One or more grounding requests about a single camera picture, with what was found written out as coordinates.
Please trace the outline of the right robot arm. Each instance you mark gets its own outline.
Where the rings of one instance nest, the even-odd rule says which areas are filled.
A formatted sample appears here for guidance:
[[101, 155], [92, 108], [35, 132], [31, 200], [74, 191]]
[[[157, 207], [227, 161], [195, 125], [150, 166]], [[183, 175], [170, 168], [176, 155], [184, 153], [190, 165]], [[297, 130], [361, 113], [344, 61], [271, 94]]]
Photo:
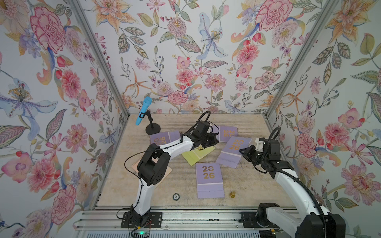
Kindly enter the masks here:
[[321, 205], [297, 177], [291, 164], [281, 160], [277, 140], [260, 138], [256, 145], [239, 152], [254, 166], [260, 165], [285, 190], [300, 215], [297, 219], [276, 203], [261, 203], [255, 215], [242, 218], [243, 223], [255, 222], [263, 228], [276, 225], [292, 238], [345, 237], [344, 219]]

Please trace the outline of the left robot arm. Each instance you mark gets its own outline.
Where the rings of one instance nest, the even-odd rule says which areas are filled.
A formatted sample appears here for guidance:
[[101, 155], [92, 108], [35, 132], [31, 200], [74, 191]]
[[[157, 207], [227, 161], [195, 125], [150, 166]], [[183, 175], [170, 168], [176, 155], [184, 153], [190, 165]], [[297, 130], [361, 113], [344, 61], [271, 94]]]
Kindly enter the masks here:
[[164, 178], [171, 159], [199, 147], [204, 149], [219, 143], [219, 131], [214, 132], [209, 121], [197, 121], [180, 138], [164, 145], [149, 145], [138, 163], [139, 189], [130, 213], [137, 220], [149, 214], [156, 185]]

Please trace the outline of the yellow-green calendar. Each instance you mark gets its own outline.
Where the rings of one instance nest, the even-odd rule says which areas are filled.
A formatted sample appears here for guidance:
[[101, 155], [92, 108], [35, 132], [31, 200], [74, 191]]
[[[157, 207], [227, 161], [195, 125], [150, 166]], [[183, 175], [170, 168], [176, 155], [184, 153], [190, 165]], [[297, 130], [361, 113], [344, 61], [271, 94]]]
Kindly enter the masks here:
[[213, 152], [215, 150], [215, 147], [208, 147], [208, 148], [203, 148], [199, 146], [198, 148], [195, 148], [194, 150], [184, 152], [181, 155], [183, 158], [187, 161], [187, 163], [190, 166], [195, 165], [198, 161], [206, 157], [208, 154]]

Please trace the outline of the purple calendar front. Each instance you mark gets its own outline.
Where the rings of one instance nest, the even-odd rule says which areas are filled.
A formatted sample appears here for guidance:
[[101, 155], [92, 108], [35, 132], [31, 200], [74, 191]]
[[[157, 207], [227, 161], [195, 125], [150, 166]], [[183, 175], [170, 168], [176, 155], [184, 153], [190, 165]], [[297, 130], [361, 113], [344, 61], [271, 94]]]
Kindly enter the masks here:
[[196, 163], [197, 198], [224, 198], [224, 185], [220, 164]]

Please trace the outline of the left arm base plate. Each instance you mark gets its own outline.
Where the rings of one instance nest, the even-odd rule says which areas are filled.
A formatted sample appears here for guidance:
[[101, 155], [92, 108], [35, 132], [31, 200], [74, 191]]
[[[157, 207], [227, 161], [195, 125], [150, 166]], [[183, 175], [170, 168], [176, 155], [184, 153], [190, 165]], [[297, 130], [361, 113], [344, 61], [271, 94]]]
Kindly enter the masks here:
[[135, 212], [125, 212], [121, 222], [121, 228], [161, 228], [163, 219], [162, 212], [147, 212], [139, 215]]

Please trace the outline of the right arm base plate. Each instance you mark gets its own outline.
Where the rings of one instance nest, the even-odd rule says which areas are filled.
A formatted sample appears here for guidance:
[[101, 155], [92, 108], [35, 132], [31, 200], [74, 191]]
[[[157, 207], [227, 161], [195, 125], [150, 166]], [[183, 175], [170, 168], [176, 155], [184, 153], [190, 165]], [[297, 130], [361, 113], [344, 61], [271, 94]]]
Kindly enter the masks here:
[[264, 228], [264, 229], [279, 229], [274, 223], [260, 223], [257, 218], [257, 212], [241, 212], [241, 218], [238, 220], [244, 228]]

